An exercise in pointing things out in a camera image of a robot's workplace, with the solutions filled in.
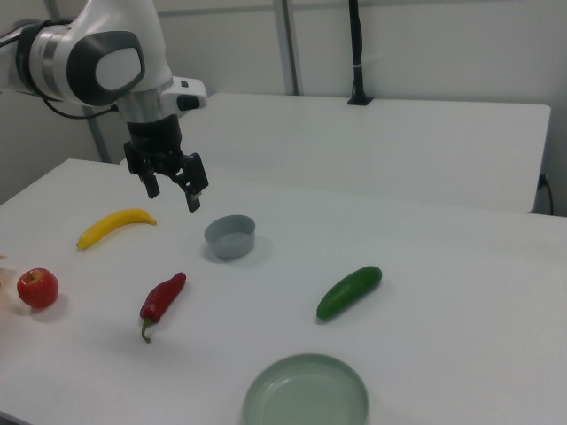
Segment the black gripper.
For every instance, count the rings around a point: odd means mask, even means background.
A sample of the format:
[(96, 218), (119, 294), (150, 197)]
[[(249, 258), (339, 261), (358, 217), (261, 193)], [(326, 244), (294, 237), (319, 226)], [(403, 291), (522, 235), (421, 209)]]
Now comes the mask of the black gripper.
[(201, 157), (185, 155), (181, 149), (182, 132), (175, 114), (153, 122), (128, 122), (130, 141), (124, 144), (128, 170), (137, 175), (149, 198), (159, 195), (155, 173), (175, 178), (183, 190), (188, 209), (200, 207), (199, 197), (208, 187)]

